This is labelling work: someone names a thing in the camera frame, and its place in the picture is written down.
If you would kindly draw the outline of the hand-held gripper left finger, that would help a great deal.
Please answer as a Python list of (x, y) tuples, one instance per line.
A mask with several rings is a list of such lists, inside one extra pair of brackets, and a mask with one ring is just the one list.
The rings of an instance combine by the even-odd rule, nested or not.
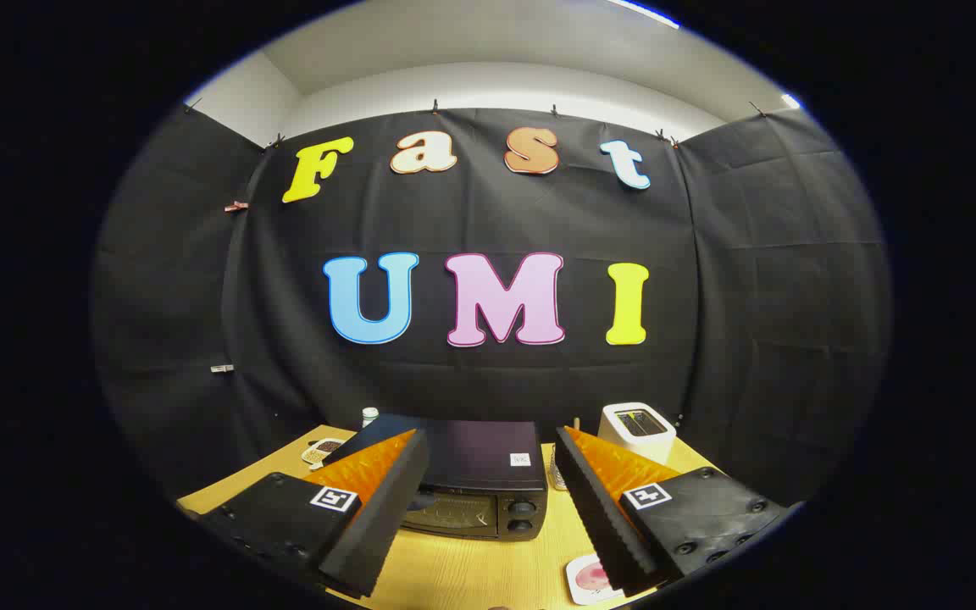
[(261, 476), (195, 521), (283, 579), (368, 597), (429, 456), (426, 433), (411, 429), (313, 474)]

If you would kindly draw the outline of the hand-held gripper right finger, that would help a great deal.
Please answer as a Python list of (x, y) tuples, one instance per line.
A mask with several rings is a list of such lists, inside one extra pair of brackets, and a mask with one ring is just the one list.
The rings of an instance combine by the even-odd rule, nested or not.
[(779, 505), (720, 470), (654, 463), (559, 426), (555, 458), (613, 588), (632, 596), (704, 578), (781, 529)]

